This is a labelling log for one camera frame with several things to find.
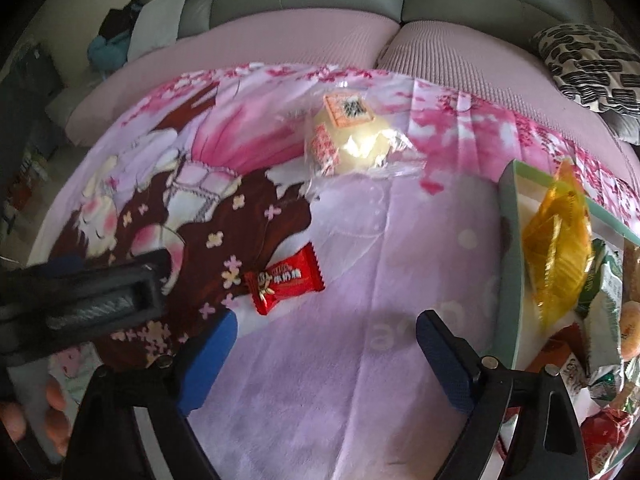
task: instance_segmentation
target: floor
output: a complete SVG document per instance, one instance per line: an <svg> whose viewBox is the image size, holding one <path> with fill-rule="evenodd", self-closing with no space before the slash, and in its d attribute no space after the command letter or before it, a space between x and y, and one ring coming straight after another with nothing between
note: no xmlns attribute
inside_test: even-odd
<svg viewBox="0 0 640 480"><path fill-rule="evenodd" d="M6 268L26 265L31 247L53 199L82 162L88 150L88 148L78 148L71 145L58 148L48 161L46 168L49 180L41 182L35 188L33 196L27 202L24 210L16 215L11 234L4 235L6 224L4 221L0 222L0 233L2 233L0 235L0 256L13 260L13 262L2 260L0 265ZM11 215L13 211L11 208L7 208L6 212Z"/></svg>

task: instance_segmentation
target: person's hand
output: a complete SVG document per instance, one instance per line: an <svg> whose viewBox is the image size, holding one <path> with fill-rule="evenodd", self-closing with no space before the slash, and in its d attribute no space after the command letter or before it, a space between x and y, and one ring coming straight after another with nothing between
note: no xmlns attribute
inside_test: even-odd
<svg viewBox="0 0 640 480"><path fill-rule="evenodd" d="M66 456L66 448L71 436L71 425L66 420L64 413L65 397L58 381L53 377L49 377L47 381L46 396L49 409L44 418L45 432L55 446L56 451L60 455ZM20 404L16 402L0 402L0 421L4 424L11 440L18 442L24 438L27 431L27 421Z"/></svg>

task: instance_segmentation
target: red candy wrapper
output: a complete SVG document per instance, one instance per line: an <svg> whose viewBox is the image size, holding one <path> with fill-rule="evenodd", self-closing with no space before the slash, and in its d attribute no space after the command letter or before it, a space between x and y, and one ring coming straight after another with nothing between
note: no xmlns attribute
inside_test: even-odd
<svg viewBox="0 0 640 480"><path fill-rule="evenodd" d="M604 408L582 423L580 432L587 453L590 478L611 466L612 460L631 430L633 421L633 417L622 410Z"/></svg>
<svg viewBox="0 0 640 480"><path fill-rule="evenodd" d="M296 254L263 272L246 272L244 281L259 314L266 316L281 300L324 290L314 248L309 242Z"/></svg>

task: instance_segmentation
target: bed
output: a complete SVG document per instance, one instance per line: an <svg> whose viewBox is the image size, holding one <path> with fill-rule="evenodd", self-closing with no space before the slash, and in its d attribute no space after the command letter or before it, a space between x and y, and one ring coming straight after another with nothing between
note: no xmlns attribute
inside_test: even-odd
<svg viewBox="0 0 640 480"><path fill-rule="evenodd" d="M308 202L299 195L308 175L301 103L344 83L367 89L427 168L347 179ZM430 478L464 420L415 345L415 317L434 308L479 352L489 346L500 275L495 183L512 158L550 172L565 157L585 190L640 232L628 183L571 139L468 92L327 65L192 72L154 89L100 138L35 250L102 264L169 250L168 315L94 342L116 369L174 354L217 309L233 311L238 342L190 416L222 478ZM241 271L308 241L326 290L258 315ZM89 347L52 361L71 409L98 364ZM494 456L488 478L499 465Z"/></svg>

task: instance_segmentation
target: tray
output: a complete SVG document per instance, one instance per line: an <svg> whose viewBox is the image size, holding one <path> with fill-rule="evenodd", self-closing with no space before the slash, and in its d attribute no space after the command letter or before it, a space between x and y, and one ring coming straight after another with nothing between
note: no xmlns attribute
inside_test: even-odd
<svg viewBox="0 0 640 480"><path fill-rule="evenodd" d="M513 160L498 183L502 229L502 261L495 336L490 354L507 367L524 370L538 354L557 326L540 330L536 305L526 273L522 251L522 229L537 211L553 182L549 174ZM602 206L587 198L594 236L606 240L623 253L624 238L640 245L640 237ZM626 458L640 440L636 424L614 460Z"/></svg>

